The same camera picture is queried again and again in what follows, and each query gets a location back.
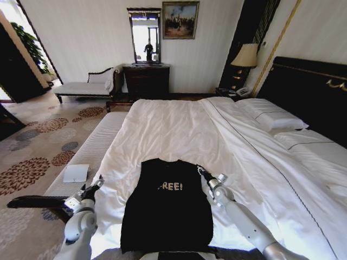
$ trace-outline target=black headboard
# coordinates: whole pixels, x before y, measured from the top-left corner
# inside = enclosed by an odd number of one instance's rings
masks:
[[[347,148],[347,65],[276,57],[257,98]]]

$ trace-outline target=carpet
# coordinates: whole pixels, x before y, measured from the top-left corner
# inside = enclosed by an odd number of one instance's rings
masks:
[[[106,115],[106,99],[63,97],[50,90],[3,106],[27,127],[0,142],[0,254],[2,259],[53,259],[64,224],[45,209],[7,209],[23,195],[43,195]],[[128,111],[114,107],[112,111]]]

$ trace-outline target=chaise lounge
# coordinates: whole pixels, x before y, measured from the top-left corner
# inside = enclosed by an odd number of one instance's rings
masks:
[[[114,99],[124,84],[123,67],[117,66],[98,73],[88,73],[87,82],[69,82],[53,89],[62,103],[61,96],[84,96]]]

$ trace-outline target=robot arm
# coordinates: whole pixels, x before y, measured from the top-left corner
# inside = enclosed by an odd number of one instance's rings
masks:
[[[234,200],[234,195],[230,189],[202,166],[197,165],[197,169],[207,181],[214,199],[225,207],[229,218],[267,260],[308,260],[279,244],[270,230],[249,209]]]
[[[65,238],[60,252],[54,260],[88,260],[91,259],[92,249],[89,245],[97,230],[97,216],[94,213],[95,192],[103,185],[99,180],[85,190],[66,199],[65,205],[74,211],[72,218],[66,223]]]

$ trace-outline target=black t-shirt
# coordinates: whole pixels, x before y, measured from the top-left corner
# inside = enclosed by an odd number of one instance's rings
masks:
[[[151,56],[153,51],[153,46],[151,44],[147,44],[145,47],[145,51],[147,51],[147,56]]]
[[[211,206],[196,165],[180,160],[143,162],[125,206],[122,252],[204,252],[212,236]]]

